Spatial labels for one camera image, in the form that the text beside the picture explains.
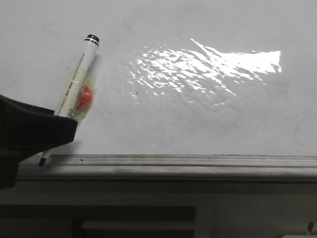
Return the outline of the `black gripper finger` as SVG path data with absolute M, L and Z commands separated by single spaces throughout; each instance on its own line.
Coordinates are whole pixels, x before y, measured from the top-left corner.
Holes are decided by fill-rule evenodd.
M 0 187 L 15 186 L 19 163 L 74 140 L 77 121 L 50 109 L 0 97 Z

